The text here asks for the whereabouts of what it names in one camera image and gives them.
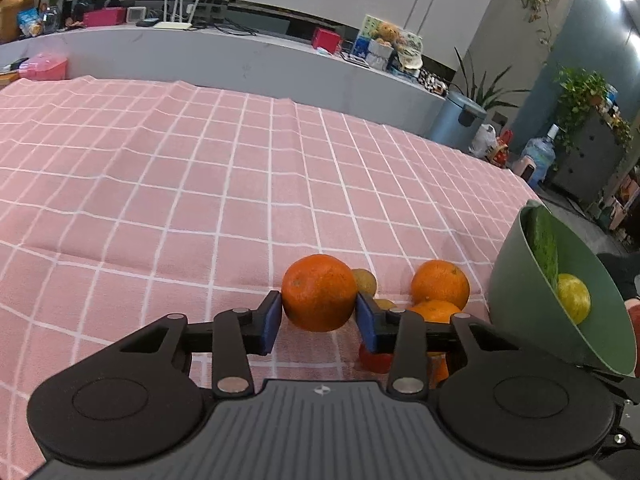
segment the blue wall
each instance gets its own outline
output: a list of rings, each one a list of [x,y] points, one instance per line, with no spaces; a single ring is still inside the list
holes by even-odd
[[[640,107],[640,36],[622,2],[609,1],[574,0],[546,66],[511,125],[515,153],[553,123],[561,90],[554,82],[559,64],[601,72],[618,90],[622,117],[634,120]],[[616,3],[618,10],[611,8]]]

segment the plastic bag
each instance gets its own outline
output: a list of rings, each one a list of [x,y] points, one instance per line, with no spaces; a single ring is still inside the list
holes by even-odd
[[[482,124],[478,128],[478,132],[471,141],[469,153],[477,158],[481,158],[491,148],[498,145],[498,139],[495,137],[495,129],[490,124]]]
[[[18,27],[27,38],[42,34],[42,20],[38,11],[32,7],[18,12]]]

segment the trash can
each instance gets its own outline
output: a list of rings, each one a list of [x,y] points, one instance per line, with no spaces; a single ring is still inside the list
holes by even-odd
[[[439,144],[466,153],[486,110],[458,92],[449,92],[437,117],[426,135]]]

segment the red box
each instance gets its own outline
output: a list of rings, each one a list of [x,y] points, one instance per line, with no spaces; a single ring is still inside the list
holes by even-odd
[[[127,17],[127,9],[124,7],[108,7],[100,10],[90,10],[84,13],[82,22],[87,27],[107,27],[108,25],[120,25]]]
[[[340,42],[342,38],[340,34],[336,34],[330,30],[326,30],[325,28],[316,28],[314,31],[313,39],[311,40],[311,45],[313,48],[324,48],[326,51],[335,54],[338,49],[340,49]]]

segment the green bowl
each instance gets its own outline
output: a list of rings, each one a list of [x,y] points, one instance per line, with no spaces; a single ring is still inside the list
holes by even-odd
[[[591,295],[591,312],[578,327],[531,253],[522,226],[530,200],[516,216],[489,281],[492,323],[563,359],[619,374],[633,375],[636,337],[625,303],[604,266],[571,229],[552,217],[558,270],[580,278]]]

